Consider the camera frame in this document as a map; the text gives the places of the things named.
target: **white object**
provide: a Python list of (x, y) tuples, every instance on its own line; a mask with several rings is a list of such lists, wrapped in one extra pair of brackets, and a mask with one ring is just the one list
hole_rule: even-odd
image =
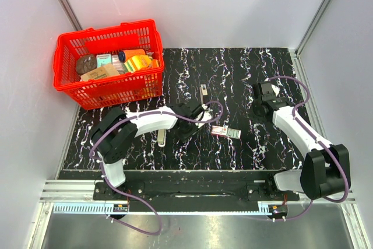
[[(163, 106), (155, 110), (147, 111), (147, 113), (155, 112), (155, 111), (162, 112), (162, 114), (151, 114), (151, 115), (146, 115), (144, 117), (138, 117), (136, 119), (130, 120), (130, 122), (135, 124), (138, 129), (135, 137), (146, 134), (148, 132), (159, 131), (162, 129), (171, 129), (174, 127), (178, 118), (172, 115), (164, 114), (165, 112), (174, 113), (172, 109), (170, 109), (167, 106)], [(138, 112), (138, 113), (128, 112), (126, 115), (128, 118), (130, 118), (133, 116), (139, 116), (143, 113), (144, 112)], [(199, 120), (201, 116), (202, 116), (202, 113), (200, 113), (197, 116), (196, 120)], [(202, 121), (208, 121), (211, 119), (212, 119), (212, 116), (208, 112), (205, 111)], [(201, 124), (201, 123), (196, 124), (198, 128), (202, 127), (203, 125), (204, 124)], [(104, 166), (105, 174), (109, 182), (113, 186), (117, 187), (125, 182), (126, 177), (123, 172), (122, 159), (111, 164), (105, 163), (104, 161), (103, 166)]]
[[(317, 137), (318, 141), (323, 142), (327, 147), (332, 144), (330, 141), (318, 134), (310, 125), (303, 120), (303, 118), (295, 113), (295, 116)], [(280, 128), (295, 144), (299, 149), (302, 156), (316, 149), (323, 150), (320, 144), (316, 143), (315, 140), (301, 127), (301, 125), (293, 117), (293, 107), (285, 106), (273, 113), (272, 122), (275, 126)], [(287, 170), (284, 172), (277, 173), (275, 175), (275, 183), (281, 191), (298, 191), (303, 192), (300, 183), (301, 170)]]
[(272, 84), (271, 86), (272, 86), (273, 91), (275, 92), (275, 95), (278, 96), (280, 93), (280, 88)]
[[(167, 106), (163, 106), (159, 109), (147, 111), (147, 113), (152, 112), (152, 111), (174, 113), (173, 110)], [(144, 112), (139, 112), (139, 113), (129, 112), (127, 113), (127, 117), (129, 118), (132, 116), (138, 116), (142, 113)], [(151, 131), (158, 131), (160, 129), (171, 129), (176, 124), (177, 117), (167, 115), (167, 114), (154, 114), (154, 115), (147, 115), (141, 118), (137, 118), (137, 119), (131, 120), (130, 122), (137, 125), (138, 132), (135, 136), (137, 137), (139, 135), (143, 135)]]
[(126, 181), (126, 176), (123, 172), (123, 162), (119, 160), (115, 163), (105, 163), (103, 162), (104, 171), (106, 174), (107, 179), (114, 187), (122, 185)]
[(123, 206), (118, 211), (118, 203), (110, 202), (57, 202), (53, 206), (53, 213), (58, 214), (91, 214), (91, 215), (106, 215), (106, 219), (110, 215), (117, 215), (119, 213), (126, 213), (128, 209), (127, 201), (120, 202)]
[[(295, 116), (317, 137), (317, 139), (323, 142), (327, 147), (332, 144), (329, 140), (318, 134), (306, 121), (298, 114)], [(304, 128), (294, 119), (293, 117), (293, 107), (285, 106), (273, 113), (272, 122), (275, 126), (280, 128), (285, 134), (290, 138), (290, 140), (299, 149), (302, 156), (305, 156), (308, 152), (313, 149), (323, 150), (319, 144), (308, 134)]]
[(213, 135), (227, 136), (227, 133), (228, 128), (218, 127), (217, 125), (211, 127), (211, 134)]
[(205, 103), (204, 97), (207, 96), (207, 86), (206, 84), (200, 84), (199, 86), (200, 102)]
[(160, 129), (157, 134), (157, 142), (159, 147), (165, 147), (166, 145), (166, 130)]
[(124, 71), (124, 64), (119, 60), (118, 55), (112, 55), (111, 56), (111, 63), (114, 66), (114, 68), (119, 72), (119, 74), (123, 74)]

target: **black base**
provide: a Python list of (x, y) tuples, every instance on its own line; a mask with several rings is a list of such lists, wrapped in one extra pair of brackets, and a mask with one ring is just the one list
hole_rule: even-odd
[[(297, 201), (292, 191), (273, 188), (279, 171), (126, 171), (120, 190), (149, 201), (160, 212), (257, 211), (258, 201)], [(94, 200), (124, 200), (106, 183), (96, 183)], [(131, 212), (149, 211), (131, 200)]]

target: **small box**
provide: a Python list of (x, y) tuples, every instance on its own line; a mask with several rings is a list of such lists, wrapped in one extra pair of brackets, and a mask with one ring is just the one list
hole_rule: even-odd
[(96, 55), (97, 67), (111, 64), (111, 54)]
[(226, 136), (226, 137), (235, 138), (235, 139), (240, 139), (241, 137), (241, 131), (239, 129), (223, 128), (223, 127), (218, 127), (217, 125), (212, 126), (211, 134)]
[(200, 84), (199, 86), (200, 102), (205, 103), (205, 97), (208, 96), (206, 84)]

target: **cable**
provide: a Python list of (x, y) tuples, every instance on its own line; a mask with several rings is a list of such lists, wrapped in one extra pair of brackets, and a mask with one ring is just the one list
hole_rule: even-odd
[(158, 220), (158, 223), (159, 223), (159, 228), (156, 232), (148, 232), (148, 231), (145, 231), (145, 230), (142, 230), (138, 227), (135, 227), (135, 226), (132, 226), (128, 223), (125, 223), (123, 221), (120, 221), (120, 220), (117, 220), (117, 219), (114, 219), (114, 218), (111, 218), (111, 221), (115, 221), (119, 224), (122, 224), (124, 226), (127, 226), (133, 230), (136, 230), (140, 233), (143, 233), (143, 234), (148, 234), (148, 235), (151, 235), (151, 236), (157, 236), (161, 233), (162, 231), (162, 221), (161, 221), (161, 217), (159, 216), (158, 212), (147, 202), (145, 201), (144, 199), (140, 198), (140, 197), (137, 197), (136, 195), (131, 195), (131, 194), (127, 194), (126, 192), (122, 192), (120, 190), (118, 190), (117, 188), (115, 188), (108, 180), (108, 178), (106, 177), (106, 173), (105, 173), (105, 170), (104, 170), (104, 164), (101, 160), (101, 158), (99, 157), (95, 157), (93, 156), (93, 153), (94, 151), (97, 149), (97, 147), (99, 146), (99, 144), (110, 134), (112, 133), (113, 130), (115, 130), (116, 128), (118, 128), (120, 125), (130, 121), (130, 120), (133, 120), (133, 119), (136, 119), (136, 118), (141, 118), (141, 117), (144, 117), (144, 116), (147, 116), (147, 115), (155, 115), (155, 114), (166, 114), (166, 115), (171, 115), (171, 116), (175, 116), (179, 119), (182, 119), (182, 120), (185, 120), (185, 121), (189, 121), (189, 122), (194, 122), (194, 123), (201, 123), (201, 124), (209, 124), (211, 122), (215, 122), (217, 121), (218, 119), (220, 119), (220, 117), (223, 115), (223, 105), (218, 102), (218, 101), (209, 101), (207, 102), (205, 105), (210, 105), (210, 104), (217, 104), (220, 108), (219, 110), (219, 113), (217, 115), (216, 118), (214, 119), (211, 119), (211, 120), (208, 120), (208, 121), (201, 121), (201, 120), (193, 120), (193, 119), (189, 119), (189, 118), (186, 118), (186, 117), (183, 117), (183, 116), (180, 116), (178, 114), (175, 114), (175, 113), (171, 113), (171, 112), (162, 112), (162, 111), (151, 111), (151, 112), (144, 112), (144, 113), (140, 113), (139, 115), (135, 115), (135, 116), (132, 116), (132, 117), (129, 117), (129, 118), (126, 118), (124, 120), (121, 120), (119, 121), (118, 123), (116, 123), (115, 125), (113, 125), (110, 129), (108, 129), (107, 132), (105, 132), (103, 134), (103, 136), (101, 136), (98, 141), (93, 145), (92, 149), (89, 151), (89, 158), (93, 159), (93, 160), (99, 160), (100, 161), (100, 168), (101, 168), (101, 172), (103, 174), (103, 177), (105, 179), (105, 182), (108, 184), (108, 186), (114, 190), (115, 192), (121, 194), (121, 195), (124, 195), (125, 197), (128, 197), (128, 198), (133, 198), (133, 199), (136, 199), (140, 202), (142, 202), (143, 204), (145, 204), (151, 211), (153, 211), (153, 213), (156, 215), (157, 217), (157, 220)]
[[(303, 102), (300, 102), (298, 103), (297, 105), (294, 106), (293, 108), (293, 117), (294, 119), (296, 120), (296, 122), (315, 140), (317, 141), (317, 137), (316, 135), (314, 135), (308, 128), (306, 125), (303, 124), (303, 122), (301, 120), (299, 120), (298, 117), (296, 117), (296, 112), (298, 111), (298, 108), (302, 105), (305, 105), (308, 101), (309, 101), (309, 98), (311, 96), (311, 93), (309, 92), (309, 89), (306, 87), (305, 84), (303, 84), (301, 81), (297, 80), (296, 78), (293, 78), (293, 77), (289, 77), (289, 76), (275, 76), (275, 77), (271, 77), (269, 78), (269, 81), (271, 80), (274, 80), (274, 79), (288, 79), (288, 80), (293, 80), (295, 81), (296, 83), (298, 83), (299, 85), (301, 85), (307, 96), (306, 96), (306, 99), (303, 101)], [(340, 163), (338, 162), (338, 160), (336, 159), (336, 157), (333, 155), (332, 151), (330, 151), (330, 149), (321, 141), (317, 141), (317, 143), (328, 153), (328, 155), (330, 156), (330, 158), (333, 160), (334, 164), (336, 165), (342, 179), (343, 179), (343, 182), (344, 182), (344, 194), (343, 196), (340, 198), (340, 199), (332, 199), (332, 198), (328, 198), (326, 197), (325, 199), (328, 200), (328, 201), (331, 201), (331, 202), (335, 202), (335, 203), (340, 203), (340, 202), (343, 202), (346, 200), (346, 198), (348, 197), (349, 195), (349, 182), (347, 180), (347, 177), (346, 177), (346, 174), (344, 173), (344, 170), (342, 168), (342, 166), (340, 165)]]
[(299, 219), (300, 217), (303, 217), (311, 209), (311, 206), (312, 206), (313, 203), (314, 203), (314, 201), (311, 200), (309, 202), (309, 205), (307, 205), (307, 207), (297, 216), (286, 218), (286, 220), (278, 220), (277, 222), (294, 221), (294, 220)]
[(129, 197), (127, 197), (127, 208), (129, 209)]
[(284, 195), (284, 202), (282, 203), (282, 205), (286, 205), (287, 203), (287, 194)]

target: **bottle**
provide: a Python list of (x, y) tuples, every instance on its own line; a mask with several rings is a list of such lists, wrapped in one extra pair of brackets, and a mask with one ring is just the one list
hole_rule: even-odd
[(145, 51), (143, 49), (119, 51), (118, 58), (121, 62), (125, 62), (126, 60), (132, 58), (135, 55), (145, 55)]

